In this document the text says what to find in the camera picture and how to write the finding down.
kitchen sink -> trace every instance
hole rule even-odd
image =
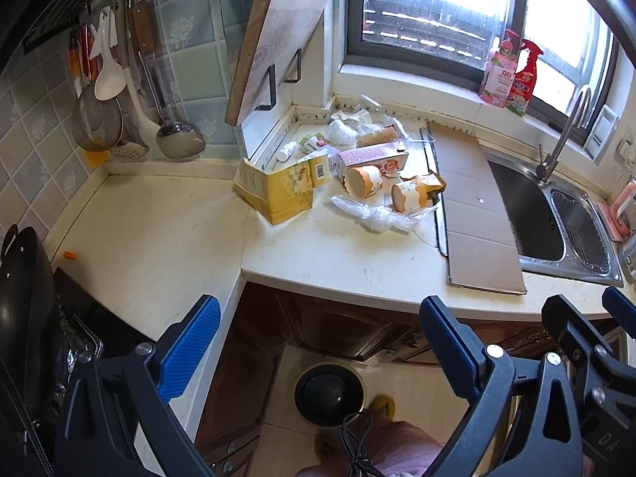
[[[615,248],[584,191],[554,175],[541,183],[531,163],[482,149],[506,206],[524,271],[622,287]],[[425,150],[435,170],[434,148],[429,144]],[[443,207],[436,225],[440,252],[447,256]]]

cutting board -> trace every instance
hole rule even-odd
[[[474,136],[429,122],[440,175],[448,281],[452,285],[526,294],[519,254],[503,199]]]
[[[254,0],[238,54],[225,122],[237,126],[270,102],[267,69],[276,66],[276,87],[299,48],[307,45],[327,0]]]

backsplash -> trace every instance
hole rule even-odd
[[[197,125],[206,137],[201,157],[241,155],[241,129],[224,119],[251,1],[150,0],[161,87],[173,117]],[[149,97],[145,84],[141,92]],[[128,98],[121,102],[135,136]],[[16,223],[33,226],[44,240],[87,181],[92,170],[72,138],[74,104],[68,32],[27,55],[19,47],[0,76],[0,235]]]
[[[18,48],[0,75],[2,236],[18,224],[33,226],[44,240],[91,173],[72,137],[75,95],[63,37],[28,55]]]

wooden cabinet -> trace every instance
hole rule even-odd
[[[484,343],[539,358],[558,349],[540,323],[463,320]],[[593,321],[606,334],[613,320]],[[220,477],[244,477],[285,344],[367,364],[438,365],[419,314],[356,306],[248,283],[204,406],[195,446]]]
[[[415,314],[275,291],[296,346],[364,362],[417,326]]]
[[[248,285],[241,297],[196,433],[195,446],[217,475],[219,462],[258,437],[285,347],[287,323],[260,290]]]

floor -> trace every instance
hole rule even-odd
[[[292,391],[303,369],[328,359],[318,353],[285,347],[250,477],[294,477],[300,469],[317,463],[314,456],[317,427],[301,418]],[[466,401],[453,394],[440,368],[347,363],[362,376],[368,402],[380,393],[392,396],[396,401],[396,421],[406,420],[440,443],[448,440],[466,410]]]

